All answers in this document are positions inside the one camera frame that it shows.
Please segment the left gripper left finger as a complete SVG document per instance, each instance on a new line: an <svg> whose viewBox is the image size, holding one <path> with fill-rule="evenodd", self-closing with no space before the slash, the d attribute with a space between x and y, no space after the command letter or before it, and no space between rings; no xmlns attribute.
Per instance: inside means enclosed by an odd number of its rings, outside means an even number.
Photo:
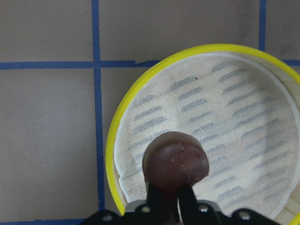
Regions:
<svg viewBox="0 0 300 225"><path fill-rule="evenodd" d="M166 219L166 204L163 192L158 187L147 183L147 207L151 220Z"/></svg>

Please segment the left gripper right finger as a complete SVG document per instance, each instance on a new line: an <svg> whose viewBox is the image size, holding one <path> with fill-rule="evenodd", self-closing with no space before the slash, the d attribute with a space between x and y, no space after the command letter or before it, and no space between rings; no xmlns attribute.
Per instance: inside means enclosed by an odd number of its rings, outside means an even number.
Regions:
<svg viewBox="0 0 300 225"><path fill-rule="evenodd" d="M191 187L184 186L178 194L180 214L182 220L195 220L197 215L197 202Z"/></svg>

